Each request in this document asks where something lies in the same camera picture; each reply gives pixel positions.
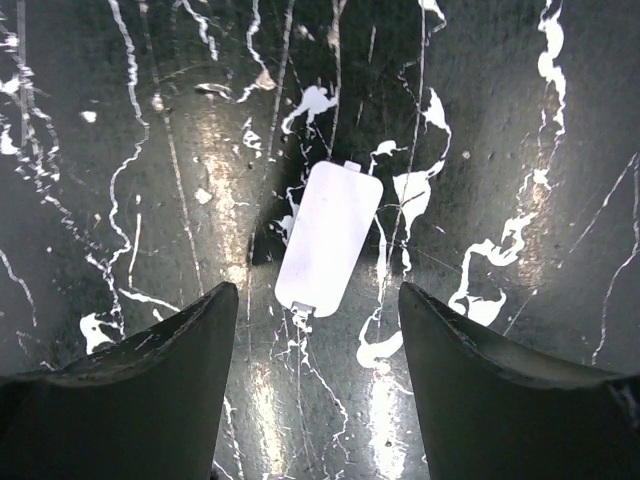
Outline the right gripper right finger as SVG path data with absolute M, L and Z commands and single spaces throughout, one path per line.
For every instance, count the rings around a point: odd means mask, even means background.
M 434 479 L 635 479 L 639 379 L 555 358 L 412 283 L 398 297 Z

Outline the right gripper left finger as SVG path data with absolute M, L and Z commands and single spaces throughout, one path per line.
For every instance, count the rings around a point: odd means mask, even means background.
M 5 479 L 208 479 L 238 310 L 223 282 L 56 371 L 1 380 Z

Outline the white battery cover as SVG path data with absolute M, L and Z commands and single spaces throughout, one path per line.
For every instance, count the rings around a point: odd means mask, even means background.
M 274 288 L 286 309 L 336 313 L 383 194 L 382 182 L 347 161 L 310 171 Z

